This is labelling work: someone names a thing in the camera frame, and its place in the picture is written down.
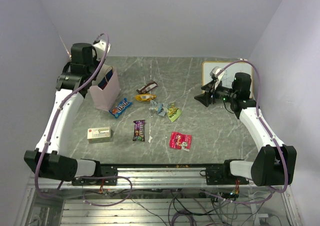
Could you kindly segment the blue Burts chips bag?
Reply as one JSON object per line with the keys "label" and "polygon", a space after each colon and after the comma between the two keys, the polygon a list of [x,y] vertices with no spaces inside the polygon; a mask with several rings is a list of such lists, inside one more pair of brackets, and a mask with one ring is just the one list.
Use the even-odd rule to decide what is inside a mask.
{"label": "blue Burts chips bag", "polygon": [[104,78],[99,82],[98,87],[103,90],[107,86],[110,79],[112,78],[112,75],[113,75],[113,70],[108,71],[105,74]]}

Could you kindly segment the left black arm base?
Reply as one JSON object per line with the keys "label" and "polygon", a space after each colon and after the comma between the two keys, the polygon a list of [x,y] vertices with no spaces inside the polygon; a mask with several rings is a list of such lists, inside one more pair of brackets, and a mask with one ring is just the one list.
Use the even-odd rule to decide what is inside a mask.
{"label": "left black arm base", "polygon": [[108,177],[108,179],[84,179],[83,177],[74,178],[71,181],[73,186],[100,186],[102,183],[106,186],[115,186],[118,175],[117,168],[105,164],[98,164],[95,167],[93,177]]}

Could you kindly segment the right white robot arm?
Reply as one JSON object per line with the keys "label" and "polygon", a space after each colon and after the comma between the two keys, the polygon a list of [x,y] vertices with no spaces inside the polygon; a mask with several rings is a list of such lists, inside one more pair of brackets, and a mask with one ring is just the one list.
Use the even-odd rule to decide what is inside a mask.
{"label": "right white robot arm", "polygon": [[226,160],[226,168],[221,170],[220,178],[226,184],[233,183],[238,177],[252,180],[257,186],[288,186],[293,181],[297,151],[280,140],[265,122],[257,102],[251,98],[251,76],[238,72],[234,76],[231,88],[224,87],[224,73],[215,67],[211,81],[202,86],[203,94],[195,100],[205,107],[216,100],[230,104],[234,113],[248,129],[258,155],[253,162],[245,160]]}

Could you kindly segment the green snack packet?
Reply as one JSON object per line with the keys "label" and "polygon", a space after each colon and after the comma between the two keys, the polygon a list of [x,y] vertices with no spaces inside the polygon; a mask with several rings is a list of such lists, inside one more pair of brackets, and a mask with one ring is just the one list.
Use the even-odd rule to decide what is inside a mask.
{"label": "green snack packet", "polygon": [[174,122],[182,114],[181,109],[175,106],[174,103],[169,103],[167,106],[167,116],[171,122]]}

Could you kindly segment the small whiteboard with stand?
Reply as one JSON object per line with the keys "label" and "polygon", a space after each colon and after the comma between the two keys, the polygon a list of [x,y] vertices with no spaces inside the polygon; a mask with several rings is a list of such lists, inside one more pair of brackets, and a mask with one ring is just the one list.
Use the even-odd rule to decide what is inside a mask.
{"label": "small whiteboard with stand", "polygon": [[[205,61],[202,64],[202,84],[205,85],[212,81],[212,78],[210,76],[210,72],[213,68],[218,67],[223,69],[225,66],[230,64],[228,61]],[[232,82],[235,78],[235,74],[238,72],[247,73],[251,77],[251,85],[250,85],[250,99],[254,98],[254,92],[253,92],[253,71],[254,69],[247,63],[235,63],[228,67],[222,77],[222,86],[231,88]]]}

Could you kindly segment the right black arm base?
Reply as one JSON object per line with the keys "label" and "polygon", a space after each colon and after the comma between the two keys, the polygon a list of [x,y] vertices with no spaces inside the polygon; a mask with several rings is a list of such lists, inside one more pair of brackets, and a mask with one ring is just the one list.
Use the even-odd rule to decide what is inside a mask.
{"label": "right black arm base", "polygon": [[241,176],[231,174],[230,167],[227,164],[213,164],[200,170],[199,174],[205,178],[207,185],[248,185],[249,181]]}

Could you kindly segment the pink paper bag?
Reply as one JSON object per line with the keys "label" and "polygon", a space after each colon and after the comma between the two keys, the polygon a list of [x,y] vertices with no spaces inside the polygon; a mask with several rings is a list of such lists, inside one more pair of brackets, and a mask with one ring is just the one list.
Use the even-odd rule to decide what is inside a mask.
{"label": "pink paper bag", "polygon": [[[112,78],[108,82],[107,86],[102,90],[98,87],[98,84],[110,70],[113,70]],[[96,80],[92,82],[92,86],[89,88],[95,108],[103,111],[111,110],[120,90],[121,88],[116,68],[105,64],[102,66]]]}

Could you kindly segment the red candy packet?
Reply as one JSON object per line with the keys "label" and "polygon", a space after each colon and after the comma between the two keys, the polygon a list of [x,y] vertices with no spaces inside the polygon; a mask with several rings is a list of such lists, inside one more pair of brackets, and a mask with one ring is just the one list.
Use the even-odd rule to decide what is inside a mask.
{"label": "red candy packet", "polygon": [[176,150],[190,151],[192,135],[172,132],[169,141],[169,147]]}

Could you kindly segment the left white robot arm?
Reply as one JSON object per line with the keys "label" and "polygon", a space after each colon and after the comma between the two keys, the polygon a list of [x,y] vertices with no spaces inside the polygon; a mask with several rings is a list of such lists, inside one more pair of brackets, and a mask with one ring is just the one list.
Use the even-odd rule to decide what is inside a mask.
{"label": "left white robot arm", "polygon": [[66,154],[78,109],[96,80],[109,49],[109,44],[103,40],[72,45],[71,60],[57,79],[55,102],[45,131],[35,149],[24,154],[35,181],[46,178],[69,182],[78,177],[84,177],[91,185],[101,181],[102,172],[97,161],[77,160]]}

